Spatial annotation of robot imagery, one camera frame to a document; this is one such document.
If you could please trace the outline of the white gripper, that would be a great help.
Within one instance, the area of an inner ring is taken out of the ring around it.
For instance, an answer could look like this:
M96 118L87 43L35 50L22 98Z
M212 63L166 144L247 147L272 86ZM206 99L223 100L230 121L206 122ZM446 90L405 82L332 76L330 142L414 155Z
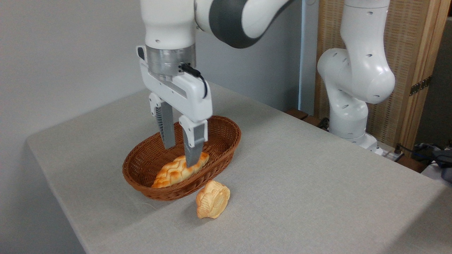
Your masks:
M173 108L182 116L179 124L183 128L186 166L189 168L199 161L202 148L208 141L208 121L213 115L213 103L208 82L200 77L182 72L170 80L157 78L148 70L146 50L137 46L140 68L149 95L152 116L157 120L160 136L166 149L176 144Z

